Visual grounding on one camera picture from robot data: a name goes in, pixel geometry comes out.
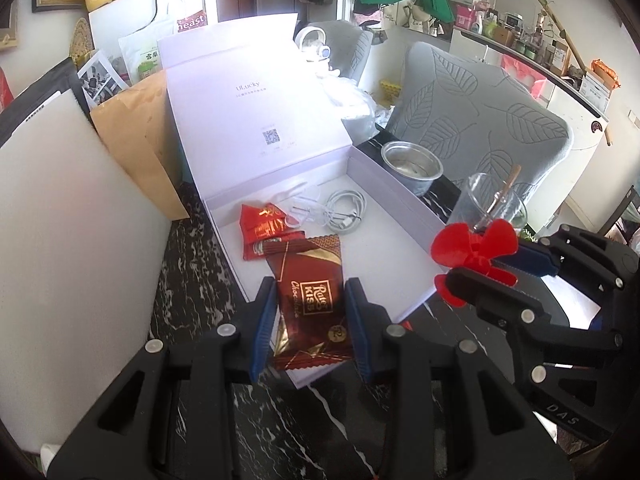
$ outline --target kitchen counter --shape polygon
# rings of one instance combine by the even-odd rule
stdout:
[[[601,112],[599,112],[596,108],[594,108],[594,106],[589,101],[587,101],[587,99],[585,99],[585,97],[582,94],[580,94],[580,92],[576,91],[564,79],[558,77],[556,74],[554,74],[553,72],[547,70],[542,65],[539,65],[538,63],[536,63],[533,60],[529,59],[527,56],[524,56],[524,54],[520,54],[519,52],[516,52],[512,48],[509,48],[508,46],[505,46],[505,45],[503,45],[501,43],[498,43],[497,41],[494,41],[491,38],[488,38],[486,36],[483,36],[482,34],[476,34],[475,32],[471,32],[470,30],[466,30],[466,28],[454,27],[454,30],[459,31],[460,34],[462,34],[462,36],[467,38],[468,40],[472,40],[472,41],[475,41],[477,43],[480,43],[480,44],[483,44],[485,46],[488,46],[489,48],[491,48],[493,50],[496,50],[497,52],[500,52],[501,54],[506,54],[507,56],[511,56],[514,59],[517,59],[518,61],[524,63],[525,65],[527,65],[529,67],[531,67],[533,70],[536,70],[537,72],[540,72],[543,76],[545,76],[549,81],[551,81],[559,89],[561,89],[562,91],[566,92],[570,97],[572,97],[573,99],[578,101],[595,118],[599,119],[599,118],[602,117],[607,122],[609,121],[606,117],[603,116],[603,114]]]
[[[379,146],[374,140],[361,149],[376,158]],[[423,200],[446,219],[456,191],[442,178]],[[170,344],[191,341],[229,322],[234,305],[242,301],[193,184],[183,184],[179,193],[190,218],[172,225],[150,327],[151,337]],[[513,381],[504,333],[479,320],[471,309],[453,310],[436,295],[408,320],[417,333],[434,342],[476,341]],[[187,392],[188,383],[183,383],[180,399],[187,399]],[[363,384],[352,362],[301,390],[292,386],[286,373],[268,367],[257,384],[235,384],[233,392],[243,480],[369,480],[380,468],[390,391]],[[433,395],[437,400],[437,390]],[[189,414],[182,400],[178,408],[168,463],[171,472],[184,478]],[[436,414],[436,425],[436,470],[444,476],[442,413]]]

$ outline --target plant stem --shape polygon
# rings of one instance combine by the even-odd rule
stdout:
[[[554,14],[554,12],[549,7],[548,1],[546,1],[546,0],[537,0],[537,1],[540,3],[542,8],[545,9],[546,13],[551,17],[552,21],[556,24],[556,27],[558,27],[558,30],[560,31],[560,37],[563,40],[565,40],[567,42],[567,44],[569,45],[569,48],[571,49],[571,52],[574,53],[574,57],[575,57],[576,61],[578,62],[578,65],[580,66],[580,68],[584,72],[587,72],[586,66],[585,66],[584,62],[582,61],[582,57],[580,56],[580,54],[578,54],[578,50],[576,49],[576,47],[574,45],[574,42],[571,40],[569,35],[566,33],[566,30],[564,29],[564,27],[560,23],[560,20],[558,20],[558,17]]]

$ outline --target clear plastic cup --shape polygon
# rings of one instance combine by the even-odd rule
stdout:
[[[460,198],[448,224],[465,223],[479,231],[498,218],[509,222],[519,233],[527,225],[527,208],[513,189],[502,192],[505,183],[487,173],[476,173],[465,180]]]

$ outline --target shelf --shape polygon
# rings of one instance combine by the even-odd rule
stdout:
[[[553,72],[550,72],[549,70],[544,68],[542,65],[539,65],[538,63],[529,59],[527,56],[524,56],[523,54],[520,54],[519,52],[516,52],[512,48],[509,48],[508,46],[504,46],[503,44],[498,43],[497,41],[494,41],[491,38],[487,38],[480,34],[476,34],[474,32],[466,30],[465,28],[460,28],[460,27],[454,27],[454,28],[455,30],[459,31],[460,34],[462,34],[462,36],[464,36],[468,40],[472,40],[472,41],[475,41],[476,43],[480,43],[485,46],[488,46],[489,48],[492,48],[493,50],[500,52],[501,54],[506,54],[507,56],[511,56],[514,59],[517,59],[518,61],[531,67],[533,70],[540,72],[544,77],[546,77],[559,89],[563,90],[564,92],[569,94],[573,99],[578,101],[586,110],[589,111],[591,115],[593,115],[597,119],[603,118],[604,120],[608,121],[608,119],[601,112],[599,112],[590,102],[588,102],[587,99],[585,99],[584,96],[580,94],[580,92],[576,91],[574,87],[569,85],[569,83],[564,81],[562,78],[559,78],[556,74],[554,74]]]

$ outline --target wall outlet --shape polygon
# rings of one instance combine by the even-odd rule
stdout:
[[[629,120],[636,126],[636,128],[638,128],[638,130],[640,130],[640,119],[636,116],[633,110],[629,110]]]

